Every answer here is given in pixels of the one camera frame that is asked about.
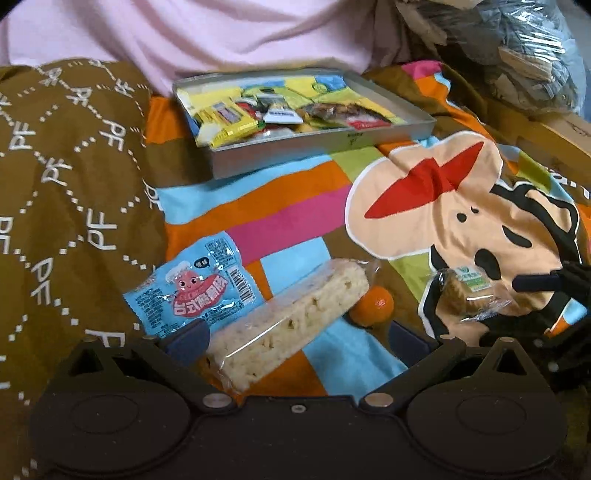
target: yellow snack packet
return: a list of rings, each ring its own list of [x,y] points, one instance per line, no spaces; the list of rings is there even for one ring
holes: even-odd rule
[[[196,120],[200,123],[199,134],[195,139],[197,146],[209,145],[212,148],[248,137],[265,125],[229,98],[199,110]]]

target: plastic wrapper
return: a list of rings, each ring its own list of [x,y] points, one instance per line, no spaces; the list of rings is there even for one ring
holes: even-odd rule
[[[332,259],[212,336],[202,365],[244,393],[310,343],[369,290],[372,264]]]
[[[200,123],[197,145],[212,148],[234,143],[264,127],[264,122],[257,121],[229,98],[199,110],[196,118]]]
[[[493,281],[484,270],[471,266],[446,268],[435,274],[447,310],[460,316],[461,322],[481,322],[513,303],[500,281]]]
[[[300,125],[302,118],[295,113],[283,96],[276,93],[262,93],[256,97],[265,111],[263,120],[268,124]]]
[[[339,127],[365,128],[388,127],[391,122],[373,110],[357,103],[312,103],[302,107],[308,115]]]
[[[224,232],[186,248],[124,298],[145,333],[161,338],[195,321],[206,322],[214,331],[263,302],[236,245]]]
[[[483,0],[471,9],[428,0],[397,5],[428,45],[457,46],[482,66],[494,97],[536,113],[580,111],[586,72],[555,0]]]

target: wrapped pastry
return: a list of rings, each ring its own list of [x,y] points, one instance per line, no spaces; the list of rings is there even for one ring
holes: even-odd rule
[[[369,290],[364,267],[332,259],[216,332],[205,364],[226,390],[245,392],[310,343]]]
[[[437,272],[437,280],[439,302],[445,302],[448,310],[464,321],[489,318],[512,301],[507,289],[478,267],[446,268]]]

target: plastic bag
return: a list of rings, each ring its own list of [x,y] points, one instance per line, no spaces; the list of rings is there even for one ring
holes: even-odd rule
[[[427,44],[457,45],[481,65],[493,96],[536,113],[580,111],[586,72],[555,0],[483,0],[467,10],[417,0],[398,9]]]
[[[244,393],[344,315],[369,290],[374,263],[329,260],[212,336],[202,367]]]
[[[461,322],[481,322],[508,307],[513,298],[500,281],[492,281],[475,266],[438,270],[439,303],[462,317]]]
[[[224,232],[202,238],[124,295],[147,335],[166,337],[200,320],[220,328],[263,302]]]

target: pink cloth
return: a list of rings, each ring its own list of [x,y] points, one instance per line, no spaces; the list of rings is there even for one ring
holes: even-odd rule
[[[0,24],[2,64],[129,60],[153,88],[201,72],[408,61],[391,0],[24,0]]]

